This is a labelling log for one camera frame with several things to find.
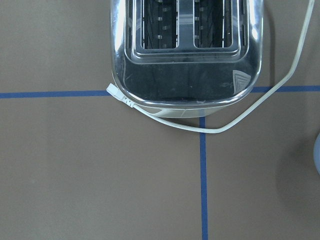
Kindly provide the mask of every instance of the stainless steel toaster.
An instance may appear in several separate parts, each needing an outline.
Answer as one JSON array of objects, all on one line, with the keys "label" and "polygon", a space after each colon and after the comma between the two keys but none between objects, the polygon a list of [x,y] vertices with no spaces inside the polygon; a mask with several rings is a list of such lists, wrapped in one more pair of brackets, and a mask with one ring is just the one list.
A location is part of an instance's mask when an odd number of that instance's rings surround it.
[{"label": "stainless steel toaster", "polygon": [[156,117],[203,117],[254,87],[263,0],[111,0],[116,87]]}]

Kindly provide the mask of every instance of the metal surface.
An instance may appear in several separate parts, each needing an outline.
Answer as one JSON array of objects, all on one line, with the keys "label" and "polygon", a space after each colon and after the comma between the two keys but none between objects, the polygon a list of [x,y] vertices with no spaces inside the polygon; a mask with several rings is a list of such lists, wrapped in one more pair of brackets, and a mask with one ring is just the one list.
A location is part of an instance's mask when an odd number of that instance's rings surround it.
[{"label": "metal surface", "polygon": [[221,107],[245,97],[261,69],[263,0],[227,2],[112,0],[120,90],[142,106],[169,109]]}]

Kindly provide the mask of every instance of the toaster logo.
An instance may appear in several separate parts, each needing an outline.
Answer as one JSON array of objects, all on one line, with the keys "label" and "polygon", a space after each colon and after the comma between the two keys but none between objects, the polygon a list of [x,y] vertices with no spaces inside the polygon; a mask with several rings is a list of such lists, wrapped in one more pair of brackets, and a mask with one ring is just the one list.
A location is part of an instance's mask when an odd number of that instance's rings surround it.
[{"label": "toaster logo", "polygon": [[234,94],[241,93],[247,88],[251,81],[251,76],[243,71],[233,70]]}]

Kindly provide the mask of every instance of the toaster slot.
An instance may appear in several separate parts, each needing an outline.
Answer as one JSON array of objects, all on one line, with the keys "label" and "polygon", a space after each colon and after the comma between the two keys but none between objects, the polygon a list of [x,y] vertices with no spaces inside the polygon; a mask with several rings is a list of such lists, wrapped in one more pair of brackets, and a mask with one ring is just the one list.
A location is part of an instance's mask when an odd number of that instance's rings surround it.
[{"label": "toaster slot", "polygon": [[232,44],[230,0],[194,0],[194,44],[198,48],[227,48]]},{"label": "toaster slot", "polygon": [[143,0],[142,46],[174,49],[178,43],[177,0]]}]

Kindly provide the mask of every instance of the chrome toaster body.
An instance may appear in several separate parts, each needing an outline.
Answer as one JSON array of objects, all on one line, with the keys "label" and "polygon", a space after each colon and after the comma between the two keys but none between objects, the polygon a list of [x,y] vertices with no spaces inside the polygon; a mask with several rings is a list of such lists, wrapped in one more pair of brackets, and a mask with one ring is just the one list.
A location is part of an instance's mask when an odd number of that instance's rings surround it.
[{"label": "chrome toaster body", "polygon": [[111,0],[117,87],[158,117],[211,114],[261,69],[263,0]]}]

